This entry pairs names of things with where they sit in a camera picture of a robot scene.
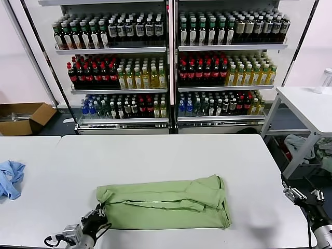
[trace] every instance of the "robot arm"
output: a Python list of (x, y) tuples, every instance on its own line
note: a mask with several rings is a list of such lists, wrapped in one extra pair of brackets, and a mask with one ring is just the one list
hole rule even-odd
[[(66, 248), (70, 249), (93, 249), (96, 241), (102, 236), (110, 227), (111, 223), (107, 223), (107, 217), (104, 213), (103, 206), (98, 204), (97, 207), (87, 213), (81, 218), (83, 229), (79, 224), (68, 225), (62, 233), (48, 236), (44, 239), (44, 243), (49, 247), (57, 247), (61, 241), (67, 243)], [(106, 227), (98, 237), (97, 233)], [(56, 242), (56, 244), (49, 244), (48, 241)]]

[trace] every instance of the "beverage refrigerator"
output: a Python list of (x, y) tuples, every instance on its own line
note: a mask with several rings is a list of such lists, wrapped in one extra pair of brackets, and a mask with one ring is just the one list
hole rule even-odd
[(273, 88), (285, 85), (317, 5), (6, 2), (46, 82), (57, 84), (77, 134), (260, 130)]

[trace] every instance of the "folded green shirt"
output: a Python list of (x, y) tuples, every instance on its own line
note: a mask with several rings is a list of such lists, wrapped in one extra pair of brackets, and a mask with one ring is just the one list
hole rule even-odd
[(232, 224), (225, 185), (216, 175), (194, 181), (97, 188), (113, 229), (227, 228)]

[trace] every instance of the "white side table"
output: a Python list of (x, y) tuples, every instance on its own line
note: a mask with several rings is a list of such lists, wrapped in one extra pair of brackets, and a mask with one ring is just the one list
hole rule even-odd
[(314, 93), (313, 90), (314, 87), (277, 87), (277, 96), (261, 130), (262, 138), (266, 135), (299, 132), (292, 129), (282, 131), (269, 129), (281, 101), (308, 128), (310, 135), (283, 172), (286, 178), (291, 176), (304, 159), (308, 150), (321, 137), (332, 137), (332, 88), (326, 88), (324, 94)]

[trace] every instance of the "cardboard box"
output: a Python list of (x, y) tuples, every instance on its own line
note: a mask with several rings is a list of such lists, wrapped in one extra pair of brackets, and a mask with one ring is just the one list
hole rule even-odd
[(0, 133), (3, 136), (24, 136), (38, 133), (57, 112), (45, 103), (22, 103), (0, 105), (0, 117), (11, 113), (32, 114), (29, 120), (0, 122)]

